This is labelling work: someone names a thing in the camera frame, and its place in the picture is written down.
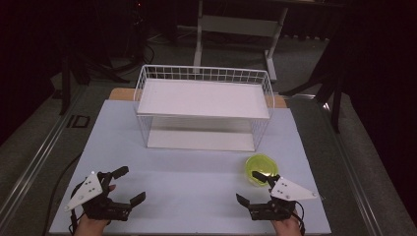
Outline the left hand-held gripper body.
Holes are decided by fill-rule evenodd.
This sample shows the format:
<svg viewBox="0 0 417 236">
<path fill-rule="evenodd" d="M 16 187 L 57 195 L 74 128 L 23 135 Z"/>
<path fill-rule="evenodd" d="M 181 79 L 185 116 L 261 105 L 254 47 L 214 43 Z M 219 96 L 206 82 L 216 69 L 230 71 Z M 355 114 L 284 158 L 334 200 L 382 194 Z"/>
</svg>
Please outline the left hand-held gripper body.
<svg viewBox="0 0 417 236">
<path fill-rule="evenodd" d="M 112 179 L 112 172 L 92 172 L 75 188 L 64 210 L 74 211 L 81 206 L 90 219 L 126 221 L 132 207 L 130 204 L 115 203 L 108 197 Z"/>
</svg>

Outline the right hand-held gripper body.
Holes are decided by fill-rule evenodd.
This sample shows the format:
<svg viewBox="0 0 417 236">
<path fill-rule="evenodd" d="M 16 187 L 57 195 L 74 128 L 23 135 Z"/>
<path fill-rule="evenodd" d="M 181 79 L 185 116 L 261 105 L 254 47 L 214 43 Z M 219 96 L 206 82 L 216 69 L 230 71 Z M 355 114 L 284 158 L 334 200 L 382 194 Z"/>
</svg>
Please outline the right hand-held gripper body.
<svg viewBox="0 0 417 236">
<path fill-rule="evenodd" d="M 248 211 L 253 220 L 283 220 L 294 215 L 299 201 L 316 199 L 318 194 L 286 178 L 270 177 L 270 200 L 265 204 L 251 204 Z"/>
</svg>

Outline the green bowl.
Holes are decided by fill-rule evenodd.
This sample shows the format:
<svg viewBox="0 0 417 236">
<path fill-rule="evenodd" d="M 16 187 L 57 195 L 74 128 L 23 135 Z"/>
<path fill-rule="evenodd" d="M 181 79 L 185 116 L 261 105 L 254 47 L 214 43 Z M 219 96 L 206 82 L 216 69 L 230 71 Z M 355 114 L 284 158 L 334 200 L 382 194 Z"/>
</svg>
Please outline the green bowl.
<svg viewBox="0 0 417 236">
<path fill-rule="evenodd" d="M 262 153 L 254 154 L 246 160 L 245 174 L 248 181 L 257 187 L 262 187 L 267 182 L 263 183 L 255 178 L 252 175 L 253 171 L 258 171 L 266 176 L 276 176 L 278 174 L 278 166 L 272 158 Z"/>
</svg>

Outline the white wire shelf rack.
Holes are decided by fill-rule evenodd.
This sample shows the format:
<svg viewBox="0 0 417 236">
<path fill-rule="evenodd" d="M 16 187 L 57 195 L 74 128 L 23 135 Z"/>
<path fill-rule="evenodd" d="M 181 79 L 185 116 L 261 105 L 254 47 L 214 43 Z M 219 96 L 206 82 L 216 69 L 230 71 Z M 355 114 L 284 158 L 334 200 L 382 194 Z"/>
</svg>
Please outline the white wire shelf rack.
<svg viewBox="0 0 417 236">
<path fill-rule="evenodd" d="M 148 148 L 254 151 L 274 109 L 264 70 L 145 65 L 134 100 Z"/>
</svg>

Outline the person's left hand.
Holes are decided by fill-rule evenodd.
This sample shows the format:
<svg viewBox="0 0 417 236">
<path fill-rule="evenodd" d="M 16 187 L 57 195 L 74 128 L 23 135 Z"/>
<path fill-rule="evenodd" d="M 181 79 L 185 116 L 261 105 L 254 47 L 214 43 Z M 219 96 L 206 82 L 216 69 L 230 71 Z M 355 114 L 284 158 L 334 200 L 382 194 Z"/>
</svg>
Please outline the person's left hand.
<svg viewBox="0 0 417 236">
<path fill-rule="evenodd" d="M 79 220 L 74 236 L 103 236 L 104 229 L 109 223 L 109 220 L 90 219 L 84 214 Z"/>
</svg>

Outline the person's right hand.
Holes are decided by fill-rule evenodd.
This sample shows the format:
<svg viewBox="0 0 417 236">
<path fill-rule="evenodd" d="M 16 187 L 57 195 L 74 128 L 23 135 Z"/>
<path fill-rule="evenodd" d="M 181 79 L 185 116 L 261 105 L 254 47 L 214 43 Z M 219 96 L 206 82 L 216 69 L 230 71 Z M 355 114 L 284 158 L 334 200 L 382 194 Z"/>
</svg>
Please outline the person's right hand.
<svg viewBox="0 0 417 236">
<path fill-rule="evenodd" d="M 295 215 L 284 220 L 272 220 L 272 227 L 276 236 L 302 236 L 299 220 Z"/>
</svg>

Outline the white table cover sheet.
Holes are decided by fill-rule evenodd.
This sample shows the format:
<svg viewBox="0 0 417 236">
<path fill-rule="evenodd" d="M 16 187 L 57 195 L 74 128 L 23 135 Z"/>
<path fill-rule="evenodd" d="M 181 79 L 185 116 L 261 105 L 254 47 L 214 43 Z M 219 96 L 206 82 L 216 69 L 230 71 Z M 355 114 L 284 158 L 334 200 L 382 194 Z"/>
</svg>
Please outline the white table cover sheet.
<svg viewBox="0 0 417 236">
<path fill-rule="evenodd" d="M 114 202 L 126 203 L 145 191 L 146 200 L 128 221 L 112 221 L 107 234 L 270 235 L 269 221 L 253 221 L 235 194 L 252 203 L 269 200 L 267 187 L 256 187 L 245 176 L 250 152 L 146 148 L 135 102 L 105 100 L 89 140 L 49 232 L 68 234 L 70 214 L 64 212 L 75 186 L 92 171 L 128 166 L 115 180 Z M 290 109 L 277 108 L 257 152 L 275 160 L 279 175 L 318 192 L 309 161 Z M 300 201 L 306 234 L 331 232 L 320 197 Z"/>
</svg>

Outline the black stand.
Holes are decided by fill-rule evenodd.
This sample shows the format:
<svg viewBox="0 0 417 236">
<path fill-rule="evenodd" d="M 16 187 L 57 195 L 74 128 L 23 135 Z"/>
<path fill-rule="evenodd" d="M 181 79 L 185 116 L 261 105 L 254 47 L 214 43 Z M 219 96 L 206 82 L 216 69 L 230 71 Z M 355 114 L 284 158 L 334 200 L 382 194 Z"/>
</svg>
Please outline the black stand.
<svg viewBox="0 0 417 236">
<path fill-rule="evenodd" d="M 99 72 L 105 78 L 116 82 L 126 84 L 127 80 L 118 77 L 109 69 L 105 69 L 102 65 L 94 62 L 91 58 L 83 53 L 75 50 L 69 51 L 62 57 L 62 86 L 61 86 L 61 111 L 64 115 L 71 105 L 71 76 L 81 85 L 87 85 L 90 81 L 87 67 L 91 67 L 94 71 Z"/>
<path fill-rule="evenodd" d="M 298 87 L 282 91 L 280 93 L 285 96 L 293 96 L 305 89 L 321 85 L 319 91 L 314 97 L 314 100 L 319 104 L 325 104 L 328 102 L 330 97 L 333 96 L 332 109 L 330 110 L 330 123 L 333 130 L 337 134 L 339 134 L 338 118 L 341 101 L 341 87 L 343 82 L 342 69 L 340 68 L 341 60 L 343 60 L 342 33 L 336 32 L 329 40 L 326 49 L 310 76 L 310 79 Z"/>
</svg>

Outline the metal floor rail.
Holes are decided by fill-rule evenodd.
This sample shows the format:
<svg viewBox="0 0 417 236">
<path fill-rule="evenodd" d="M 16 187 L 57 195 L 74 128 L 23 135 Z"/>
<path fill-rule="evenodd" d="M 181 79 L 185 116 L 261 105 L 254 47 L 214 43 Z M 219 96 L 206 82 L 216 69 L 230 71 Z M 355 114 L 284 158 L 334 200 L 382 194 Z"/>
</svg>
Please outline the metal floor rail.
<svg viewBox="0 0 417 236">
<path fill-rule="evenodd" d="M 75 89 L 63 115 L 61 102 L 48 98 L 0 147 L 0 232 L 8 227 L 86 89 Z"/>
<path fill-rule="evenodd" d="M 373 143 L 355 116 L 342 116 L 337 133 L 330 123 L 330 105 L 326 103 L 320 108 L 335 138 L 342 167 L 369 235 L 387 236 L 384 199 L 391 194 L 391 186 Z"/>
</svg>

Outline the white metal desk frame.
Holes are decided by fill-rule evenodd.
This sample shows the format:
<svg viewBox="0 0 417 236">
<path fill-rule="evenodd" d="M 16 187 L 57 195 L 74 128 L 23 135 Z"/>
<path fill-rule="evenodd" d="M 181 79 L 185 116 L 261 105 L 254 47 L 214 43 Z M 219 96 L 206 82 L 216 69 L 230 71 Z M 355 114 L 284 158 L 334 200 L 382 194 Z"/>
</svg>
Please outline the white metal desk frame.
<svg viewBox="0 0 417 236">
<path fill-rule="evenodd" d="M 196 67 L 201 66 L 203 55 L 204 31 L 269 37 L 271 39 L 271 46 L 269 50 L 265 51 L 265 60 L 269 78 L 272 82 L 276 82 L 277 75 L 273 63 L 273 54 L 277 46 L 281 31 L 283 29 L 287 12 L 288 8 L 283 7 L 280 10 L 280 13 L 278 14 L 277 21 L 212 16 L 204 14 L 204 0 L 199 0 L 197 20 L 197 45 L 193 65 Z"/>
</svg>

